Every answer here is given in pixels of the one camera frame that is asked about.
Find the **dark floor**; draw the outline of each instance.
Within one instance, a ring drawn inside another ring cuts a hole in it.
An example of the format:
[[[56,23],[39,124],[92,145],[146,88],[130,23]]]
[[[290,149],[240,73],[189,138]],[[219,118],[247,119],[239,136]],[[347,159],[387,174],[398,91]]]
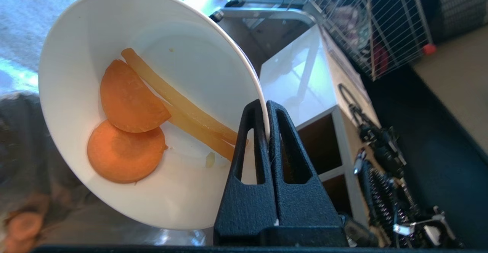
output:
[[[467,248],[488,248],[486,154],[410,67],[364,83],[382,125],[401,136],[406,179],[417,202],[446,211]]]

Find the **black plastic holder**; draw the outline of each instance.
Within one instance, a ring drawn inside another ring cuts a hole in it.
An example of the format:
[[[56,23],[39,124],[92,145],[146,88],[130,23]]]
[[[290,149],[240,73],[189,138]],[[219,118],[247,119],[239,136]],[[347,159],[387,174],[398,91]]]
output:
[[[269,101],[270,144],[258,100],[244,108],[232,165],[214,226],[215,245],[347,246],[340,219],[288,113]],[[241,182],[248,131],[254,129],[256,185]],[[291,168],[283,174],[282,145]]]

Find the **beige wall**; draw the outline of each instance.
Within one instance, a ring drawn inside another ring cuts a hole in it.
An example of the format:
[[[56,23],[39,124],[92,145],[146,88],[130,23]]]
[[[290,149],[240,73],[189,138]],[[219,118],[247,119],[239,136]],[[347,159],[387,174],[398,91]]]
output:
[[[488,154],[488,26],[438,46],[415,71]]]

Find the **orange carrot slice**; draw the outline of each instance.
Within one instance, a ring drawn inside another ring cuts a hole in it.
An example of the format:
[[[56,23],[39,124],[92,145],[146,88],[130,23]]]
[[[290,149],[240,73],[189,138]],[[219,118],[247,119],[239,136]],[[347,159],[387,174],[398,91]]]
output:
[[[188,119],[181,111],[173,107],[171,104],[164,100],[161,101],[172,115],[169,119],[170,123],[203,142],[227,160],[232,161],[232,157],[234,156],[234,147],[232,145],[224,142],[220,138],[209,135],[205,128],[202,128],[194,121]]]
[[[103,111],[110,123],[131,133],[157,128],[171,115],[125,62],[114,60],[100,84]]]
[[[132,183],[156,169],[164,148],[164,134],[159,127],[143,133],[129,133],[105,120],[90,136],[87,154],[100,176],[116,183]]]
[[[8,234],[17,241],[34,238],[42,227],[42,216],[34,212],[24,212],[15,216],[8,224]]]
[[[5,238],[5,253],[29,253],[35,245],[35,239],[17,241],[11,235]]]
[[[132,67],[132,69],[146,81],[146,83],[161,95],[161,97],[166,99],[166,101],[185,114],[189,119],[205,128],[214,136],[221,138],[232,145],[236,144],[237,133],[234,130],[212,118],[209,114],[190,102],[185,96],[181,95],[181,93],[171,85],[166,83],[166,81],[158,76],[158,74],[156,74],[132,48],[123,50],[122,57],[124,57],[127,64],[129,64],[130,67]]]

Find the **food crumb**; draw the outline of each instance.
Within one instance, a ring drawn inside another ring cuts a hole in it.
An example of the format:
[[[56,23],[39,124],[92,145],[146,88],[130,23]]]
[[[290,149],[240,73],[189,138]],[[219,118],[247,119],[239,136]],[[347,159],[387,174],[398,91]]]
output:
[[[214,164],[215,164],[215,153],[214,152],[210,152],[207,155],[207,159],[205,161],[205,167],[206,168],[211,168]]]

